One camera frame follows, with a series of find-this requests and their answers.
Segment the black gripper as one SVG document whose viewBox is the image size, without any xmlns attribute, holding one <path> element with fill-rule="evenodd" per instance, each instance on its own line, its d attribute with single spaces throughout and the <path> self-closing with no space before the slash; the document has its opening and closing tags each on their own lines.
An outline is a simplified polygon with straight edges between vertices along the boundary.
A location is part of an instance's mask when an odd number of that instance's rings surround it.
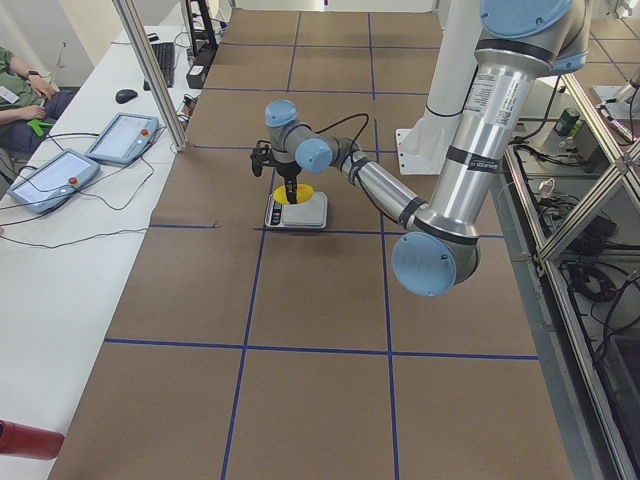
<svg viewBox="0 0 640 480">
<path fill-rule="evenodd" d="M 302 168 L 287 152 L 273 152 L 276 172 L 284 179 L 284 194 L 288 204 L 297 204 L 297 177 Z"/>
</svg>

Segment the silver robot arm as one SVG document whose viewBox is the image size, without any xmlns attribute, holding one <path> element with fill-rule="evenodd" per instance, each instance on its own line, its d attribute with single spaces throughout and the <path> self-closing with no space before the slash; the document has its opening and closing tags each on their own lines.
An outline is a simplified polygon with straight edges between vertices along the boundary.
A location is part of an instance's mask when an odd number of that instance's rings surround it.
<svg viewBox="0 0 640 480">
<path fill-rule="evenodd" d="M 404 230 L 392 251 L 402 286 L 447 293 L 480 262 L 476 220 L 534 82 L 583 67 L 592 7 L 587 1 L 454 1 L 441 15 L 443 42 L 423 117 L 397 141 L 405 174 L 436 174 L 423 199 L 350 139 L 312 130 L 295 105 L 267 105 L 268 140 L 251 155 L 260 175 L 284 181 L 274 198 L 300 201 L 302 172 L 339 170 Z"/>
</svg>

